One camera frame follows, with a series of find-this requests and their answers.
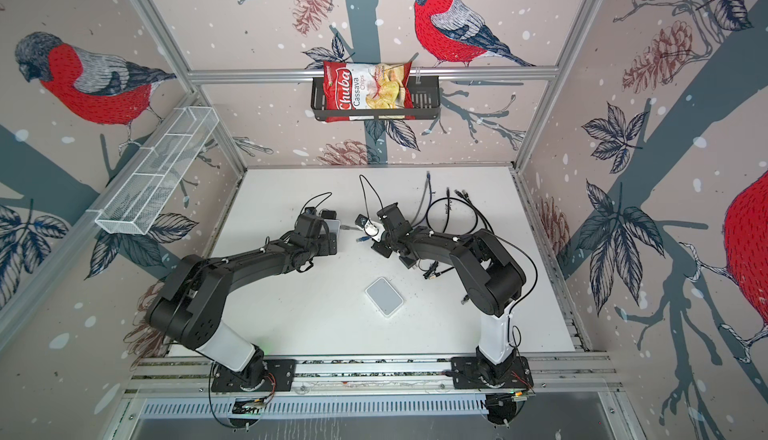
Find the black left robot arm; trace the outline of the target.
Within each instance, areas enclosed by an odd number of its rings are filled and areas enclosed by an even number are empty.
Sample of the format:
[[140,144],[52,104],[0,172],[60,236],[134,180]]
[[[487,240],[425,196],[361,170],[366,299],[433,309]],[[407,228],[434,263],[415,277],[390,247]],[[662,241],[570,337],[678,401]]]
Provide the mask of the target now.
[[248,388],[259,386],[267,376],[264,352],[223,321],[229,295],[266,278],[305,273],[317,257],[336,255],[340,225],[336,212],[306,208],[291,231],[262,247],[228,257],[184,257],[149,307],[147,323]]

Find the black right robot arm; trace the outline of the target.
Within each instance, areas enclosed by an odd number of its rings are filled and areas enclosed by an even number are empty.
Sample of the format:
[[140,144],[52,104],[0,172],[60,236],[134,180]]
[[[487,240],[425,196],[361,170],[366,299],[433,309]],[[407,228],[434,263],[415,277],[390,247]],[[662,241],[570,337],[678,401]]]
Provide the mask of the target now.
[[459,277],[469,301],[483,314],[478,356],[500,365],[513,352],[511,312],[527,281],[521,266],[489,230],[467,235],[436,232],[411,225],[396,204],[377,213],[376,221],[359,216],[356,225],[385,258],[396,254],[407,268],[422,261],[448,265]]

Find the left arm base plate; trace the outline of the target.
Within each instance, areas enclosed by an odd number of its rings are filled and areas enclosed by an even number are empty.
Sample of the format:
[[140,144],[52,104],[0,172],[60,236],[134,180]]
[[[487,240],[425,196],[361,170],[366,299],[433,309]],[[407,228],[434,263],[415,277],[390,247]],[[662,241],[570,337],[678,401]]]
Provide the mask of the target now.
[[241,372],[217,364],[213,370],[212,393],[288,392],[297,367],[295,359],[252,360]]

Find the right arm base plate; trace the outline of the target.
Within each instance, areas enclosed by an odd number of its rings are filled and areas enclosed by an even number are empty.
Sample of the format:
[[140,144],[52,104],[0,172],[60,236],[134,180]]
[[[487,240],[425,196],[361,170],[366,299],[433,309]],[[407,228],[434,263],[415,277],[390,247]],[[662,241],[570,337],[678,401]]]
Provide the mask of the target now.
[[492,364],[482,354],[476,357],[453,357],[444,374],[457,390],[508,389],[528,391],[533,388],[528,359],[510,355],[501,364]]

